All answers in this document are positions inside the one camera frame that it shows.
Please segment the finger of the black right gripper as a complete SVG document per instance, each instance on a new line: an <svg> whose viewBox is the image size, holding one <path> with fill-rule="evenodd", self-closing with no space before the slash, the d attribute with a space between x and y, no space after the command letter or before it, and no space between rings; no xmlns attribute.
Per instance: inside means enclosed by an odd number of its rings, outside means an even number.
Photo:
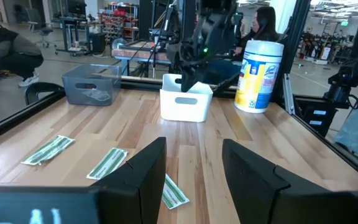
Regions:
<svg viewBox="0 0 358 224"><path fill-rule="evenodd" d="M183 71L181 76L181 91L186 93L193 86L193 75Z"/></svg>
<svg viewBox="0 0 358 224"><path fill-rule="evenodd" d="M205 83L205 72L201 70L195 70L193 72L193 81L191 83L191 87L193 87L197 83Z"/></svg>

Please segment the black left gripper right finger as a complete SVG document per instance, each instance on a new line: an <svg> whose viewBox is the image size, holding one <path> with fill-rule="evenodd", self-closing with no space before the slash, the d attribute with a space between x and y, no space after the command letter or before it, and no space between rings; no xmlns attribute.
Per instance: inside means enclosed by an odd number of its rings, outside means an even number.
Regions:
<svg viewBox="0 0 358 224"><path fill-rule="evenodd" d="M241 223L358 223L358 191L325 189L232 139L222 159Z"/></svg>

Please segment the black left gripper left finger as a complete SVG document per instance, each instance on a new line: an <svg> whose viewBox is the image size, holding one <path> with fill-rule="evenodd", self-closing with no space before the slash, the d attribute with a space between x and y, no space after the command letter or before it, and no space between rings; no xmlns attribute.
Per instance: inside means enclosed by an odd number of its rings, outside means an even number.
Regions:
<svg viewBox="0 0 358 224"><path fill-rule="evenodd" d="M156 223L166 154L159 137L89 187L0 187L0 223Z"/></svg>

